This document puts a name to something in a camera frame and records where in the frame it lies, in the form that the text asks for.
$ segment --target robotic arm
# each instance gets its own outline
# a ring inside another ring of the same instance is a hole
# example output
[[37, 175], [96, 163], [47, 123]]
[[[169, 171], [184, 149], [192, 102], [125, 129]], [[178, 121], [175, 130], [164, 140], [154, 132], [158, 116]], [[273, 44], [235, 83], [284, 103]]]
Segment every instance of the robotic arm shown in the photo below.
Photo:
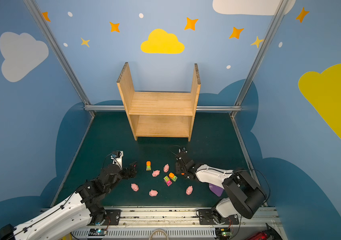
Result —
[[122, 168], [123, 151], [111, 154], [111, 164], [101, 169], [97, 178], [87, 181], [68, 198], [39, 216], [13, 227], [8, 224], [0, 229], [0, 240], [57, 240], [90, 223], [101, 225], [107, 218], [100, 201], [122, 179], [136, 176], [137, 162]]
[[267, 196], [247, 171], [223, 170], [206, 164], [196, 164], [187, 156], [185, 148], [179, 149], [176, 155], [176, 173], [187, 179], [197, 178], [200, 182], [207, 182], [225, 190], [228, 198], [212, 207], [214, 220], [218, 223], [236, 213], [248, 219], [252, 218]]

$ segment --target lower shelf board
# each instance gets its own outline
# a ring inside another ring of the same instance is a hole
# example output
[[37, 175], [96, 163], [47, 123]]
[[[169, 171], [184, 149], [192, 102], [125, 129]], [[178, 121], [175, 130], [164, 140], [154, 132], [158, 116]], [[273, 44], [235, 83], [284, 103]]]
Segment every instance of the lower shelf board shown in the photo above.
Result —
[[189, 137], [191, 116], [140, 115], [137, 137]]

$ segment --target shelf board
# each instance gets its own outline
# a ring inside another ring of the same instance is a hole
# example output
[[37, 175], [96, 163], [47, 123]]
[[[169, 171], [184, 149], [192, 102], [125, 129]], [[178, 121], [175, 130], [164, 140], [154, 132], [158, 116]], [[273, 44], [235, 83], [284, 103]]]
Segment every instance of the shelf board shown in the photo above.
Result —
[[189, 137], [189, 116], [150, 116], [140, 115], [137, 137]]
[[130, 115], [192, 116], [190, 93], [135, 92]]

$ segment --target white cloud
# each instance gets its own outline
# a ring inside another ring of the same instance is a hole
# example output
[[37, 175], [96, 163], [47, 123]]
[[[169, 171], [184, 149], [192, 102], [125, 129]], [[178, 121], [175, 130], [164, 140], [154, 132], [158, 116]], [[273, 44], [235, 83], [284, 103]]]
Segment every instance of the white cloud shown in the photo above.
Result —
[[[289, 0], [287, 14], [296, 0]], [[213, 0], [213, 9], [222, 14], [274, 15], [280, 0]]]
[[42, 63], [49, 54], [48, 46], [27, 33], [5, 32], [0, 37], [0, 51], [5, 58], [1, 71], [10, 82], [17, 82]]

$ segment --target purple object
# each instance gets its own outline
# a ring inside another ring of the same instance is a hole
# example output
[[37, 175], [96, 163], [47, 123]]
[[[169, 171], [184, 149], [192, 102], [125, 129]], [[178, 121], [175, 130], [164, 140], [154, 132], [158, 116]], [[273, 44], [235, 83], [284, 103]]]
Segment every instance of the purple object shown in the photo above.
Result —
[[209, 184], [209, 189], [218, 197], [221, 196], [222, 192], [224, 191], [224, 189], [222, 189], [221, 187], [213, 185], [211, 183]]

